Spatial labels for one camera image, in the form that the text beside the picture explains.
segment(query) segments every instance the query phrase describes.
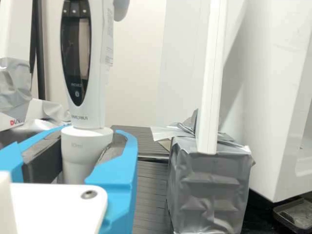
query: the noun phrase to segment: laboratory equipment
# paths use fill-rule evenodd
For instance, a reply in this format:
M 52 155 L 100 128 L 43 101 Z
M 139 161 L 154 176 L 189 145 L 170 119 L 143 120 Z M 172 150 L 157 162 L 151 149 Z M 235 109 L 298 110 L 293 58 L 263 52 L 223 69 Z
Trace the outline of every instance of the laboratory equipment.
M 113 139 L 105 127 L 105 84 L 113 65 L 114 12 L 113 0 L 65 0 L 60 12 L 58 49 L 72 119 L 61 131 L 65 183 L 83 183 Z
M 202 104 L 207 2 L 179 2 L 179 12 L 174 0 L 167 3 L 158 98 L 162 126 L 186 119 Z M 219 131 L 250 146 L 256 161 L 250 187 L 258 194 L 279 202 L 310 192 L 312 2 L 228 4 Z

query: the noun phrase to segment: white rod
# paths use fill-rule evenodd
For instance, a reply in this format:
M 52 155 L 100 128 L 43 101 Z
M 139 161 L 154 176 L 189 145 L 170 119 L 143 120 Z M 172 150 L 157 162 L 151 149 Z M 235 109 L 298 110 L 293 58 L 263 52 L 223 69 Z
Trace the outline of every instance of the white rod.
M 215 155 L 217 147 L 227 1 L 210 3 L 203 93 L 196 127 L 197 150 L 209 155 Z

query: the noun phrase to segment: white wall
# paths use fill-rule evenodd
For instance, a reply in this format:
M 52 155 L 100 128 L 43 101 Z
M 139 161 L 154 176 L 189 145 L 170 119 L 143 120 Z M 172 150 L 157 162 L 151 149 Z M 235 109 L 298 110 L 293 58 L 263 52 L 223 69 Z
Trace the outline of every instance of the white wall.
M 43 1 L 47 99 L 68 107 L 60 52 L 63 0 Z M 106 87 L 106 125 L 153 124 L 166 0 L 130 0 L 126 18 L 114 25 L 114 66 Z
M 115 23 L 107 125 L 155 121 L 165 8 L 166 0 L 130 0 L 126 18 Z

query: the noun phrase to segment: white machine panel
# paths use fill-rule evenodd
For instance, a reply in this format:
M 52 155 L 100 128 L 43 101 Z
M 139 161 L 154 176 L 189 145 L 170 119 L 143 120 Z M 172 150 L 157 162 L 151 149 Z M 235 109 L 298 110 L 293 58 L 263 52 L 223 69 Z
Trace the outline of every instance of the white machine panel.
M 32 7 L 32 0 L 1 0 L 0 58 L 29 60 Z

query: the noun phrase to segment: gray bag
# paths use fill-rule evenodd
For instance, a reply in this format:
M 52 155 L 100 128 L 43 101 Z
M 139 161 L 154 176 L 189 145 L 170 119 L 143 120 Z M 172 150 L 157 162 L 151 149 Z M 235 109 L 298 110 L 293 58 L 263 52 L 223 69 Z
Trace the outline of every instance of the gray bag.
M 194 137 L 174 137 L 167 203 L 175 234 L 239 234 L 253 165 L 250 149 L 227 135 L 213 156 L 198 153 Z

